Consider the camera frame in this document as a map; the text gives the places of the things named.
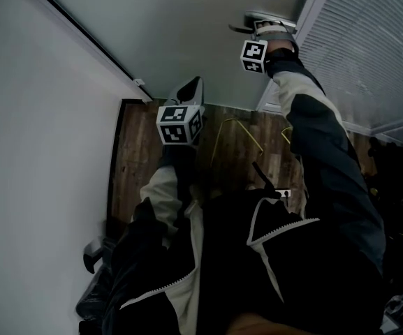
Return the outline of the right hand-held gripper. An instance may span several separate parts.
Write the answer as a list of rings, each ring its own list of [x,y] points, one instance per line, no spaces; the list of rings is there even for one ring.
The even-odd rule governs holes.
[[[292,51],[298,55],[298,45],[294,37],[286,31],[281,21],[258,20],[254,22],[254,34],[250,40],[245,40],[240,55],[242,67],[251,73],[265,73],[265,59],[268,43],[273,40],[287,40]]]

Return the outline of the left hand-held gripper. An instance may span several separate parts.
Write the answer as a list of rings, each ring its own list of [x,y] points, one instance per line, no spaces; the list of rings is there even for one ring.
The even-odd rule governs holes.
[[[170,92],[159,107],[156,127],[164,145],[192,145],[203,129],[204,82],[195,76]]]

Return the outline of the silver door handle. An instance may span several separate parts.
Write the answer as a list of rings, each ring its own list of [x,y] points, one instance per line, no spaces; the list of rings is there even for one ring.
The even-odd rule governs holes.
[[[290,32],[291,34],[297,33],[296,23],[284,19],[282,17],[276,16],[274,14],[252,10],[248,10],[244,13],[243,27],[234,27],[232,24],[229,24],[228,28],[234,32],[252,35],[256,33],[257,30],[256,25],[263,24],[264,22],[282,24],[288,29],[288,32]]]

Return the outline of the frosted glass door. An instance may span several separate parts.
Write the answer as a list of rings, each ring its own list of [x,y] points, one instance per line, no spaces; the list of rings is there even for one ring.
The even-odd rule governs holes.
[[[154,98],[200,76],[205,101],[254,110],[268,83],[240,61],[245,12],[296,21],[305,0],[55,0]]]

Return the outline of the person's right forearm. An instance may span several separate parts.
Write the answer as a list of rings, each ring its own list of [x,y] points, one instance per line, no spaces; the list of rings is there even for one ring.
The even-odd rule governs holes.
[[[356,152],[337,108],[298,56],[278,48],[265,58],[279,102],[293,127],[291,151],[302,161],[311,193],[367,194]]]

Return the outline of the person's left forearm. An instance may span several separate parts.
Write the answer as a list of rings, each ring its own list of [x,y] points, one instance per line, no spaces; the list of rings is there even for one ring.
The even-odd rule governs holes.
[[[156,172],[140,190],[141,200],[149,200],[156,220],[167,226],[167,239],[176,235],[193,207],[196,152],[187,145],[164,146]]]

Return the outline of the glass partition with blinds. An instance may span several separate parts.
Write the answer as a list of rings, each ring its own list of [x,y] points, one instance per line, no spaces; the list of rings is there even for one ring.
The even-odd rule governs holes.
[[[345,122],[403,122],[403,0],[326,0],[300,59]]]

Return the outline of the person's black grey jacket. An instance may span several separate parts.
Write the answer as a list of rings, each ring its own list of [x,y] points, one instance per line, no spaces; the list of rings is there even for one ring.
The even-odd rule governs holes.
[[[307,216],[262,190],[176,222],[139,204],[111,258],[102,335],[226,335],[244,315],[315,335],[379,335],[383,222],[365,190],[322,190]]]

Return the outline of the pile of black chair bases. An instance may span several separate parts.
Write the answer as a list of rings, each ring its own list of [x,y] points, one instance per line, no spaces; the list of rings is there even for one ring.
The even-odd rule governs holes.
[[[389,295],[403,292],[403,147],[369,139],[368,156],[376,173],[366,178],[386,234],[383,276]]]

